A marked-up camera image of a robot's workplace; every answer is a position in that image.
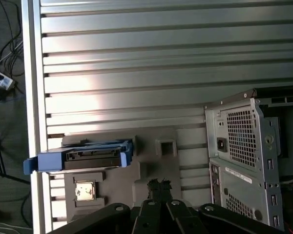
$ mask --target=metal slotted panel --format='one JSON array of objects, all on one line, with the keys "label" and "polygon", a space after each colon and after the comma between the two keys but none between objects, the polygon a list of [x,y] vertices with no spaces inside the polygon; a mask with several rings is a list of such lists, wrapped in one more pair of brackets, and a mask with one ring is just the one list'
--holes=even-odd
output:
[{"label": "metal slotted panel", "polygon": [[251,167],[256,162],[254,122],[250,108],[227,113],[230,159]]},{"label": "metal slotted panel", "polygon": [[[194,206],[210,199],[202,103],[293,84],[293,1],[22,0],[22,17],[31,156],[63,134],[173,127]],[[63,190],[32,178],[49,232]]]},{"label": "metal slotted panel", "polygon": [[252,209],[231,194],[229,194],[229,198],[226,198],[226,208],[241,215],[245,215],[246,217],[253,218]]}]

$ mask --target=black wire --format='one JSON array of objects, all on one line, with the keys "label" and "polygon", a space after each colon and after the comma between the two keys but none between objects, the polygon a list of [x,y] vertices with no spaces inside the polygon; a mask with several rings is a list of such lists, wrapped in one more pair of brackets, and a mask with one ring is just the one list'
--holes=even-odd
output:
[{"label": "black wire", "polygon": [[4,11],[4,14],[6,16],[6,20],[8,21],[8,24],[9,24],[9,28],[10,28],[10,33],[11,33],[11,40],[12,40],[12,47],[13,47],[13,50],[14,50],[14,40],[13,40],[13,32],[12,32],[12,27],[11,27],[11,22],[10,22],[10,19],[9,19],[9,16],[8,16],[8,13],[6,12],[5,10],[5,7],[4,5],[2,4],[2,1],[0,0],[0,5],[1,7],[3,8],[3,11]]},{"label": "black wire", "polygon": [[28,198],[30,197],[30,195],[31,195],[31,191],[29,191],[28,195],[26,195],[26,197],[24,198],[23,202],[21,203],[21,217],[22,217],[24,223],[25,223],[28,227],[32,228],[32,225],[28,222],[28,220],[26,219],[26,217],[25,217],[25,215],[24,215],[24,206],[25,206],[26,201],[27,201]]},{"label": "black wire", "polygon": [[15,45],[16,45],[16,43],[17,43],[17,39],[19,38],[19,37],[21,37],[21,32],[22,32],[22,28],[21,28],[21,17],[20,17],[20,9],[19,9],[19,6],[16,4],[16,3],[14,3],[14,2],[12,2],[12,1],[9,1],[9,0],[2,0],[2,1],[5,1],[5,2],[8,2],[8,3],[10,3],[10,4],[12,4],[12,5],[14,5],[15,6],[15,9],[16,9],[16,15],[17,15],[17,23],[18,23],[18,32],[17,32],[17,34],[13,37],[13,33],[12,33],[12,29],[11,29],[11,23],[10,23],[10,19],[9,19],[9,17],[8,17],[8,15],[7,15],[7,13],[6,13],[6,10],[5,10],[5,8],[4,8],[4,6],[3,6],[3,4],[2,4],[2,2],[1,2],[1,0],[0,0],[0,4],[1,4],[1,6],[2,6],[2,8],[4,9],[4,13],[5,13],[5,15],[6,15],[6,17],[7,17],[7,20],[8,20],[8,23],[9,23],[9,27],[10,27],[10,32],[11,32],[11,39],[4,45],[4,47],[0,50],[0,59],[2,58],[2,54],[3,54],[3,52],[4,52],[4,50],[9,46],[10,47],[10,51],[14,54],[14,51],[15,51]]}]

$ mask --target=computer tower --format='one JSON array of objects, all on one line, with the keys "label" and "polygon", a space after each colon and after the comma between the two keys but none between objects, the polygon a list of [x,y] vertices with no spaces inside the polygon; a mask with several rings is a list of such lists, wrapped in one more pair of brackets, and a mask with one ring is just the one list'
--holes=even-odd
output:
[{"label": "computer tower", "polygon": [[253,89],[205,110],[213,202],[284,230],[281,187],[293,176],[293,87]]}]

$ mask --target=floor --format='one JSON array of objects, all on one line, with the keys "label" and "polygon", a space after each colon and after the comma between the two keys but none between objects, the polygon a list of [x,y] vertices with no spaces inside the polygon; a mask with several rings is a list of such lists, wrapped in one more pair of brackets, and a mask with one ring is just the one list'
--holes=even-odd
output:
[{"label": "floor", "polygon": [[[20,0],[10,0],[21,8]],[[2,1],[10,18],[12,30],[17,29],[16,8],[6,1]],[[11,39],[8,22],[0,5],[0,49]],[[15,71],[22,71],[23,64],[19,62]],[[24,76],[16,78],[18,87],[25,90]],[[0,103],[0,139],[3,146],[3,159],[6,171],[9,175],[29,180],[29,176],[23,175],[22,162],[28,157],[28,135],[26,123],[25,96],[16,92],[16,96],[10,97],[8,102]],[[11,225],[26,226],[21,217],[21,203],[23,197],[28,194],[28,185],[0,177],[0,222]],[[31,201],[27,200],[24,213],[30,220]],[[3,233],[12,233],[9,230],[0,229]]]}]

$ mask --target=screw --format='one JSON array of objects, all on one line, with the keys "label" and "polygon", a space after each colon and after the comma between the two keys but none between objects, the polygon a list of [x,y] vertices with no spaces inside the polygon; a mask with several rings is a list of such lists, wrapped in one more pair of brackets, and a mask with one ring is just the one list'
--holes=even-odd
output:
[{"label": "screw", "polygon": [[214,208],[211,207],[211,206],[206,206],[206,207],[205,207],[205,210],[207,210],[207,211],[214,211]]},{"label": "screw", "polygon": [[179,201],[172,201],[171,202],[174,206],[176,206],[176,205],[179,205],[180,204],[180,202]]}]

